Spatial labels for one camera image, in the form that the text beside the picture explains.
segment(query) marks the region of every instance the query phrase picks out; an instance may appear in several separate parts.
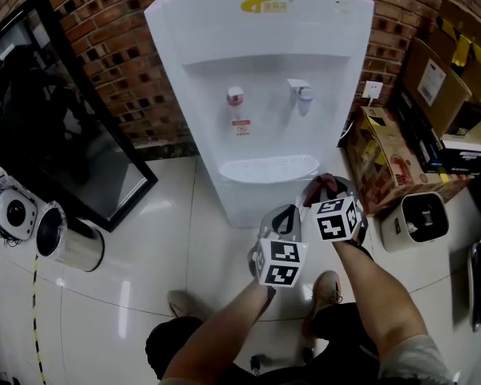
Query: sneaker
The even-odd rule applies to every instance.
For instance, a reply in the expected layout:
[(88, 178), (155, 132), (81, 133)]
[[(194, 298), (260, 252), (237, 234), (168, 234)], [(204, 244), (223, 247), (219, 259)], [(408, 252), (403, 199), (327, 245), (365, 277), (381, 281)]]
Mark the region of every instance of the sneaker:
[(198, 302), (185, 291), (173, 290), (168, 292), (168, 305), (176, 318), (194, 317), (205, 321), (207, 312)]
[(303, 335), (306, 338), (314, 338), (311, 324), (317, 312), (342, 302), (340, 278), (335, 271), (325, 271), (313, 284), (312, 310), (303, 322)]

